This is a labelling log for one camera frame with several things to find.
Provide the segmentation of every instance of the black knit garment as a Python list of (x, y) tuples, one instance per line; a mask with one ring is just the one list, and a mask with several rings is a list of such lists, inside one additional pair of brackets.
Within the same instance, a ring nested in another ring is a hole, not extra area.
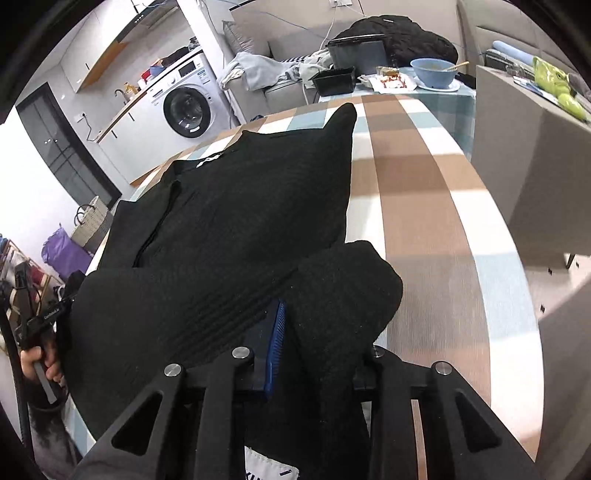
[(95, 438), (167, 364), (211, 362), (281, 298), (279, 376), (269, 402), (246, 408), (246, 444), (304, 480), (366, 478), (352, 378), (402, 282), (370, 243), (344, 242), (356, 117), (347, 103), (322, 129), (245, 131), (217, 160), (176, 161), (121, 202), (60, 326), (69, 389)]

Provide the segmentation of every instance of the spoon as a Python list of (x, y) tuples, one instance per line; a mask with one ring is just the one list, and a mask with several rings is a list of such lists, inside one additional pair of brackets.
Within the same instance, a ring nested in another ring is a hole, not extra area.
[(470, 62), (469, 61), (463, 61), (462, 63), (458, 63), (457, 65), (452, 65), (451, 67), (448, 67), (446, 69), (443, 70), (439, 70), (440, 72), (449, 72), (450, 70), (456, 69), (458, 67), (463, 67), (464, 65), (468, 65)]

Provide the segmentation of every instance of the dark door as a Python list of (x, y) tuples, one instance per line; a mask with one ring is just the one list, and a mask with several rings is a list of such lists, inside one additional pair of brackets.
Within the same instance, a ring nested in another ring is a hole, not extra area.
[(61, 185), (80, 205), (95, 197), (109, 208), (121, 192), (96, 164), (61, 111), (48, 83), (17, 105), (33, 145)]
[(164, 99), (164, 117), (179, 135), (197, 138), (207, 131), (212, 111), (207, 99), (197, 89), (179, 87)]

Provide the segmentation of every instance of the white plate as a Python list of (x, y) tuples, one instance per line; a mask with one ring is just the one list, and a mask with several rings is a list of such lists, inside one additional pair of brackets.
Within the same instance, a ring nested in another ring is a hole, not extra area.
[(406, 75), (405, 73), (401, 73), (400, 76), (404, 79), (404, 82), (407, 84), (407, 88), (386, 88), (382, 84), (382, 82), (378, 80), (378, 76), (375, 74), (367, 75), (367, 78), (371, 82), (371, 85), (374, 88), (374, 92), (376, 93), (411, 93), (414, 89), (417, 88), (416, 79), (412, 78), (409, 75)]
[(420, 87), (425, 90), (431, 90), (432, 92), (457, 92), (462, 83), (458, 79), (453, 79), (453, 82), (447, 88), (432, 88), (425, 85), (419, 77), (415, 77), (414, 81), (417, 82), (417, 87)]

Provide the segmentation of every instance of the table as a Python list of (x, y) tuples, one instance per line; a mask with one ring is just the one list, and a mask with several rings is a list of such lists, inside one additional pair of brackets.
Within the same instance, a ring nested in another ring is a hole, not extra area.
[[(346, 102), (358, 113), (346, 240), (372, 242), (404, 282), (400, 309), (378, 342), (405, 361), (451, 362), (535, 457), (544, 380), (524, 270), (495, 202), (421, 101), (367, 95), (270, 115), (171, 158), (134, 199), (174, 160), (211, 156), (243, 129), (321, 128)], [(92, 441), (71, 408), (85, 453)]]
[[(412, 67), (400, 69), (411, 77), (414, 77)], [(319, 102), (349, 98), (351, 96), (374, 95), (370, 88), (357, 84), (353, 93), (345, 95), (332, 95), (320, 97)], [(476, 118), (476, 91), (462, 84), (457, 92), (432, 92), (417, 87), (413, 93), (407, 94), (410, 98), (421, 100), (429, 111), (437, 118), (442, 125), (462, 148), (468, 160), (472, 157), (472, 145), (474, 143), (474, 125)]]

